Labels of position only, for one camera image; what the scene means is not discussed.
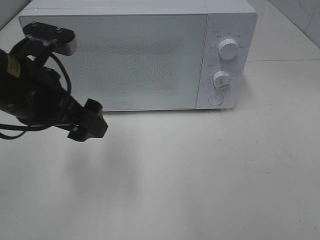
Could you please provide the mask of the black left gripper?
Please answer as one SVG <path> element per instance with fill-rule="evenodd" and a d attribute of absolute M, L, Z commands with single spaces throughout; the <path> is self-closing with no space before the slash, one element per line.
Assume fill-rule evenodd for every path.
<path fill-rule="evenodd" d="M 54 49 L 54 43 L 26 37 L 7 53 L 7 113 L 24 128 L 67 126 L 76 142 L 103 138 L 102 105 L 88 98 L 81 106 L 71 96 L 70 77 Z"/>

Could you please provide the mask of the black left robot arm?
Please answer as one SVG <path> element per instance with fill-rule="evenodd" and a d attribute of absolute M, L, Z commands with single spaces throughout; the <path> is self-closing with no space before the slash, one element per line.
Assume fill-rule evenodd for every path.
<path fill-rule="evenodd" d="M 67 137 L 77 142 L 104 137 L 108 124 L 102 105 L 90 98 L 81 105 L 72 97 L 70 77 L 54 55 L 56 46 L 54 41 L 26 37 L 9 53 L 0 52 L 0 110 L 21 123 L 2 123 L 2 130 L 19 132 L 1 133 L 2 139 L 14 140 L 50 127 L 68 131 Z"/>

